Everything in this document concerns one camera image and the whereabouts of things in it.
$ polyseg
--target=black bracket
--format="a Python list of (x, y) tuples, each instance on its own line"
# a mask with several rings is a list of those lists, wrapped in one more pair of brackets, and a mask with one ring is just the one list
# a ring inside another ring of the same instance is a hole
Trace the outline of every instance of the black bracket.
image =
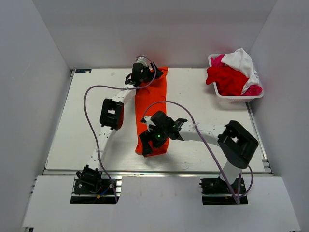
[[(114, 186), (116, 186), (116, 179), (112, 179), (112, 182)], [(85, 185), (82, 180), (77, 179), (75, 181), (74, 186), (74, 193), (79, 195), (85, 195), (85, 194), (101, 194), (102, 192), (106, 191), (105, 194), (114, 194), (113, 189), (110, 188), (111, 181), (109, 179), (101, 179), (100, 182), (97, 183), (97, 186), (89, 186)]]
[(180, 136), (179, 131), (181, 130), (181, 126), (187, 119), (178, 118), (174, 121), (171, 117), (168, 117), (164, 112), (157, 111), (152, 117), (151, 121), (155, 124), (149, 125), (151, 131), (144, 131), (140, 134), (140, 140), (143, 147), (143, 156), (152, 154), (153, 150), (151, 148), (151, 144), (153, 147), (161, 147), (168, 138), (172, 140), (182, 140), (183, 138)]
[(75, 73), (90, 73), (91, 69), (75, 69)]
[[(221, 180), (220, 178), (205, 178), (201, 179), (200, 183), (202, 187), (203, 194), (230, 194), (230, 190), (227, 187), (225, 181)], [(238, 178), (231, 184), (232, 189), (236, 193), (238, 187)], [(243, 179), (241, 179), (240, 183), (240, 194), (245, 193), (246, 187)]]
[(98, 186), (98, 183), (101, 181), (101, 174), (102, 173), (98, 170), (98, 168), (93, 170), (89, 168), (88, 165), (84, 167), (82, 172), (76, 172), (76, 175), (80, 181), (91, 189)]
[(241, 169), (247, 168), (259, 145), (258, 141), (237, 121), (232, 120), (225, 127), (225, 131), (218, 136), (219, 146), (231, 164)]
[[(158, 79), (162, 76), (163, 72), (158, 69), (154, 64), (150, 64), (152, 69), (155, 69), (156, 75), (155, 79)], [(134, 87), (139, 87), (142, 82), (150, 82), (154, 77), (154, 73), (150, 71), (148, 66), (144, 66), (141, 63), (134, 63), (132, 68), (132, 73), (126, 77), (125, 84), (133, 85)]]
[(111, 130), (118, 130), (124, 122), (124, 104), (123, 102), (113, 101), (112, 99), (104, 99), (100, 123), (101, 126), (111, 127)]

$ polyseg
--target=cable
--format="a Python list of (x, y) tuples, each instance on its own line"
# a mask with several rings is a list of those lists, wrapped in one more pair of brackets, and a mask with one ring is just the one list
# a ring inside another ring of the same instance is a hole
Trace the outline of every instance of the cable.
[(237, 184), (237, 199), (238, 199), (238, 202), (239, 202), (239, 203), (240, 203), (241, 173), (242, 173), (242, 171), (239, 173), (238, 184)]
[[(150, 59), (148, 59), (146, 56), (144, 55), (141, 55), (141, 56), (137, 56), (136, 58), (138, 57), (144, 57), (146, 58), (150, 63), (154, 64)], [(117, 195), (116, 195), (116, 189), (115, 189), (115, 186), (114, 186), (114, 183), (112, 181), (112, 178), (111, 176), (109, 175), (109, 173), (106, 171), (106, 169), (104, 168), (103, 164), (102, 164), (102, 160), (101, 160), (101, 155), (100, 155), (100, 146), (98, 144), (98, 138), (97, 138), (97, 135), (95, 133), (95, 130), (93, 129), (93, 126), (90, 122), (90, 119), (89, 119), (89, 116), (88, 116), (88, 113), (87, 113), (87, 107), (86, 107), (86, 99), (87, 99), (87, 95), (88, 95), (88, 92), (90, 90), (92, 90), (93, 88), (97, 88), (97, 87), (103, 87), (103, 88), (111, 88), (111, 89), (117, 89), (117, 90), (133, 90), (133, 89), (141, 89), (141, 88), (146, 88), (148, 87), (149, 85), (151, 85), (151, 83), (155, 80), (155, 77), (156, 77), (156, 69), (154, 69), (154, 77), (153, 79), (151, 80), (151, 82), (149, 82), (147, 85), (145, 86), (142, 86), (142, 87), (134, 87), (134, 88), (118, 88), (118, 87), (112, 87), (112, 86), (102, 86), (102, 85), (96, 85), (96, 86), (91, 86), (89, 89), (87, 89), (85, 95), (84, 95), (84, 113), (85, 113), (85, 116), (86, 116), (86, 119), (87, 119), (87, 122), (89, 124), (89, 127), (93, 133), (93, 136), (95, 137), (95, 140), (96, 140), (96, 145), (97, 145), (97, 149), (98, 149), (98, 160), (99, 160), (99, 163), (100, 163), (100, 166), (102, 168), (102, 170), (105, 172), (105, 174), (107, 175), (107, 177), (109, 178), (111, 184), (112, 184), (112, 189), (114, 191), (114, 195), (115, 195), (115, 200), (116, 200), (116, 203), (117, 203)]]
[(101, 186), (100, 186), (100, 188), (98, 189), (98, 191), (96, 191), (96, 192), (91, 192), (91, 191), (89, 191), (89, 192), (91, 192), (91, 193), (97, 193), (97, 192), (99, 192), (99, 191), (101, 190), (101, 188), (102, 188), (102, 182), (101, 182)]
[(205, 140), (205, 138), (203, 137), (203, 135), (201, 134), (201, 132), (200, 132), (199, 129), (197, 128), (196, 122), (195, 122), (195, 120), (194, 120), (192, 114), (189, 112), (189, 110), (187, 110), (184, 106), (182, 106), (182, 105), (180, 105), (180, 104), (178, 104), (178, 103), (176, 103), (176, 102), (174, 102), (174, 101), (157, 101), (157, 102), (151, 104), (150, 106), (148, 106), (148, 108), (145, 110), (145, 112), (144, 112), (144, 114), (143, 114), (142, 119), (145, 117), (145, 115), (146, 115), (146, 113), (147, 113), (147, 111), (149, 110), (150, 107), (152, 107), (153, 105), (159, 104), (159, 103), (164, 103), (164, 102), (166, 102), (166, 103), (172, 103), (172, 104), (174, 104), (174, 105), (177, 105), (177, 106), (179, 106), (180, 108), (184, 109), (184, 110), (188, 113), (188, 115), (190, 116), (190, 118), (191, 118), (191, 120), (192, 120), (192, 122), (193, 122), (193, 124), (194, 124), (194, 127), (195, 127), (195, 129), (196, 129), (196, 131), (197, 131), (197, 134), (199, 135), (199, 137), (201, 138), (201, 140), (203, 141), (203, 143), (204, 143), (205, 146), (207, 147), (207, 149), (208, 149), (208, 151), (210, 152), (210, 154), (211, 154), (211, 156), (212, 156), (214, 162), (215, 162), (216, 165), (218, 166), (218, 168), (219, 168), (219, 170), (220, 170), (220, 173), (222, 174), (222, 176), (223, 176), (223, 178), (224, 178), (224, 180), (225, 180), (225, 182), (226, 182), (226, 184), (227, 184), (227, 187), (228, 187), (229, 191), (231, 192), (231, 194), (232, 194), (234, 200), (236, 201), (236, 204), (240, 204), (239, 198), (242, 197), (242, 196), (244, 196), (245, 194), (247, 194), (247, 193), (249, 192), (249, 190), (251, 189), (252, 184), (253, 184), (253, 172), (252, 172), (251, 167), (248, 166), (249, 169), (250, 169), (250, 171), (251, 171), (251, 178), (252, 178), (252, 179), (251, 179), (251, 184), (250, 184), (248, 190), (247, 190), (244, 194), (242, 194), (241, 196), (237, 197), (236, 194), (235, 194), (235, 192), (234, 192), (234, 190), (233, 190), (233, 188), (232, 188), (232, 186), (231, 186), (230, 183), (228, 182), (228, 179), (227, 179), (227, 177), (226, 177), (226, 175), (225, 175), (225, 173), (224, 173), (224, 171), (223, 171), (221, 165), (219, 164), (219, 161), (217, 160), (217, 158), (216, 158), (216, 156), (214, 155), (213, 151), (212, 151), (211, 148), (209, 147), (207, 141)]
[(252, 171), (252, 168), (248, 165), (248, 168), (250, 169), (250, 174), (251, 174), (251, 182), (250, 182), (250, 185), (249, 185), (249, 188), (247, 189), (247, 191), (245, 191), (244, 194), (242, 194), (240, 197), (244, 197), (248, 194), (248, 192), (250, 191), (250, 189), (252, 188), (252, 185), (253, 185), (253, 171)]
[(104, 192), (102, 192), (102, 193), (100, 194), (100, 196), (103, 196), (108, 190), (109, 190), (109, 188), (106, 189)]

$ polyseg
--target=clothes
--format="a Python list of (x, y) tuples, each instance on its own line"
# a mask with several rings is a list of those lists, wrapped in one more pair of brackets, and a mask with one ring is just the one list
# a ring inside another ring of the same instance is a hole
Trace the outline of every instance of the clothes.
[(252, 59), (242, 48), (237, 49), (234, 53), (225, 54), (222, 58), (222, 63), (242, 72), (249, 78), (243, 87), (242, 94), (248, 90), (249, 86), (259, 84), (259, 76), (256, 70), (254, 70)]
[(258, 96), (263, 91), (258, 85), (249, 86), (249, 89), (243, 94), (244, 96)]
[[(148, 108), (149, 105), (158, 101), (165, 101), (166, 100), (166, 91), (167, 91), (167, 84), (166, 84), (166, 75), (168, 73), (168, 67), (161, 67), (159, 68), (163, 72), (163, 75), (154, 80), (150, 86), (146, 88), (141, 88), (137, 90), (135, 95), (135, 117), (136, 117), (136, 131), (137, 131), (137, 138), (138, 144), (136, 146), (135, 152), (138, 154), (142, 154), (142, 143), (140, 140), (139, 135), (147, 130), (146, 124), (141, 123), (141, 118), (145, 110)], [(165, 103), (160, 103), (152, 106), (148, 111), (146, 116), (152, 116), (158, 110), (163, 111), (166, 114), (166, 105)], [(166, 153), (169, 146), (169, 140), (164, 143), (163, 146), (160, 148), (153, 148), (154, 151), (151, 155), (160, 155)]]
[(224, 96), (239, 96), (248, 78), (239, 71), (229, 66), (210, 67), (207, 69), (206, 84), (216, 82), (218, 91)]
[(221, 62), (223, 57), (224, 57), (224, 54), (217, 56), (215, 59), (211, 57), (211, 66), (214, 66), (214, 67), (225, 66), (225, 64)]

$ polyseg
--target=white wall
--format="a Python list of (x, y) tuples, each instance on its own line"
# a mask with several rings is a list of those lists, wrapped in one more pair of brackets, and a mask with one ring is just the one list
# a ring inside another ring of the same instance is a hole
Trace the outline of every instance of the white wall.
[(250, 50), (276, 0), (33, 0), (70, 68), (131, 67), (146, 54), (204, 67), (211, 53)]
[(272, 170), (309, 231), (309, 1), (278, 0), (251, 49), (264, 86), (254, 116)]
[(31, 0), (0, 1), (0, 230), (19, 231), (70, 71)]

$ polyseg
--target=black mount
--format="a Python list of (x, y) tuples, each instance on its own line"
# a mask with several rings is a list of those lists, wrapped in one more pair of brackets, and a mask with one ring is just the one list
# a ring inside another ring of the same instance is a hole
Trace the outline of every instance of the black mount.
[(152, 154), (153, 150), (151, 148), (151, 144), (153, 147), (161, 147), (168, 138), (172, 140), (182, 140), (183, 138), (180, 136), (179, 131), (181, 130), (181, 126), (187, 119), (178, 118), (174, 121), (172, 118), (168, 117), (164, 112), (157, 111), (152, 117), (151, 121), (155, 125), (149, 125), (151, 131), (144, 131), (140, 134), (140, 140), (143, 146), (143, 156), (147, 156)]
[(219, 146), (231, 164), (241, 169), (247, 168), (259, 145), (258, 141), (237, 121), (232, 120), (225, 127), (225, 131), (218, 136)]
[(111, 127), (111, 130), (118, 130), (124, 122), (124, 104), (123, 102), (113, 101), (112, 99), (104, 99), (100, 123), (101, 126)]
[[(160, 78), (163, 72), (154, 63), (150, 63), (150, 65), (156, 71), (155, 79)], [(126, 77), (125, 84), (139, 87), (142, 82), (150, 82), (153, 77), (154, 73), (150, 71), (148, 66), (144, 66), (142, 63), (134, 63), (132, 73)]]
[(82, 172), (76, 172), (77, 177), (80, 181), (91, 189), (95, 189), (98, 183), (101, 181), (101, 172), (96, 168), (95, 170), (89, 168), (86, 165)]
[[(227, 184), (225, 181), (221, 180), (220, 178), (205, 178), (201, 179), (200, 183), (202, 187), (202, 193), (203, 194), (229, 194), (231, 193), (230, 190), (227, 187)], [(234, 183), (231, 183), (232, 189), (237, 191), (238, 187), (238, 178), (234, 181)], [(240, 183), (240, 194), (243, 194), (246, 191), (245, 183), (243, 179), (241, 179)]]

